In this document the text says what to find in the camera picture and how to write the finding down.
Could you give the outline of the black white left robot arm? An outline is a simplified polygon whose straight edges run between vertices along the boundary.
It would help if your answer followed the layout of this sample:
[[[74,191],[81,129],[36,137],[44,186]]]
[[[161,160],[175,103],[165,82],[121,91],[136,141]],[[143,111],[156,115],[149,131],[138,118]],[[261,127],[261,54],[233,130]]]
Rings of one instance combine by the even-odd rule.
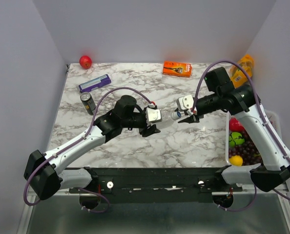
[[[93,192],[97,181],[90,169],[67,172],[66,168],[88,151],[119,136],[124,128],[138,129],[142,137],[159,133],[156,123],[161,120],[161,111],[155,103],[141,108],[134,97],[122,96],[113,109],[64,145],[45,153],[33,151],[24,171],[27,181],[24,191],[31,187],[39,200],[46,200],[64,188],[81,187],[87,193]]]

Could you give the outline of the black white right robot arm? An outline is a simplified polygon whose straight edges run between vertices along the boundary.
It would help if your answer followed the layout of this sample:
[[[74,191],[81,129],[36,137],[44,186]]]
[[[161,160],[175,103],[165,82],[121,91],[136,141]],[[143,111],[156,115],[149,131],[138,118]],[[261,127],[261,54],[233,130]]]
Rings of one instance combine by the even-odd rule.
[[[226,166],[213,179],[214,187],[224,191],[231,184],[253,184],[269,192],[290,178],[290,150],[269,122],[264,107],[250,85],[235,88],[223,67],[206,73],[205,82],[212,95],[197,99],[192,95],[177,99],[177,110],[186,123],[199,122],[217,110],[229,112],[245,128],[262,158],[261,164]]]

